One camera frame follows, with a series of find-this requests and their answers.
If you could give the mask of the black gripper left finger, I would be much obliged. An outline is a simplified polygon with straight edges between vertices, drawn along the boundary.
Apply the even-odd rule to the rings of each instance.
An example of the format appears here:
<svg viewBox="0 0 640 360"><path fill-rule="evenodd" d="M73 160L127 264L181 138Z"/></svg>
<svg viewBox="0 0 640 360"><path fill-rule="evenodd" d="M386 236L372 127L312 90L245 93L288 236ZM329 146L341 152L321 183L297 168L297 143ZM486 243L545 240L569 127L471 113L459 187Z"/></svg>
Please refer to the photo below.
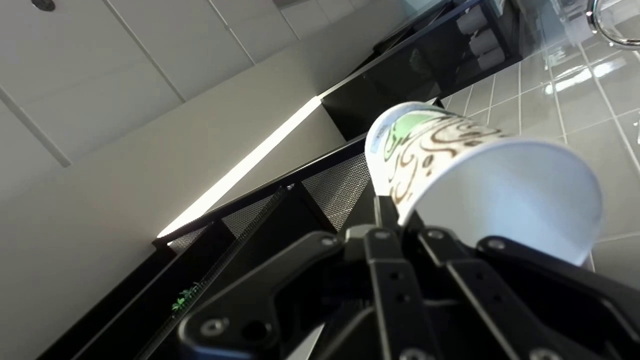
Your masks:
<svg viewBox="0 0 640 360"><path fill-rule="evenodd" d="M283 360L309 333L317 360L435 360L434 327L390 199L339 238L307 232L178 327L185 360Z"/></svg>

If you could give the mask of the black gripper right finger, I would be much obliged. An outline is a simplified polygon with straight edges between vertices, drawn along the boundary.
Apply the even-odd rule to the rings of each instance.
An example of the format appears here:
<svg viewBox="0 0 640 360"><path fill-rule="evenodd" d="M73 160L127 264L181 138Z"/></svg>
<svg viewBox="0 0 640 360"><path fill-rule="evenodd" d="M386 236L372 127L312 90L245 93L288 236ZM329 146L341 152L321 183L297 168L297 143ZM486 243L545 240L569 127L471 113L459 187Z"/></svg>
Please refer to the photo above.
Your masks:
<svg viewBox="0 0 640 360"><path fill-rule="evenodd" d="M504 236L466 247L410 217L419 267L516 360L640 360L640 293Z"/></svg>

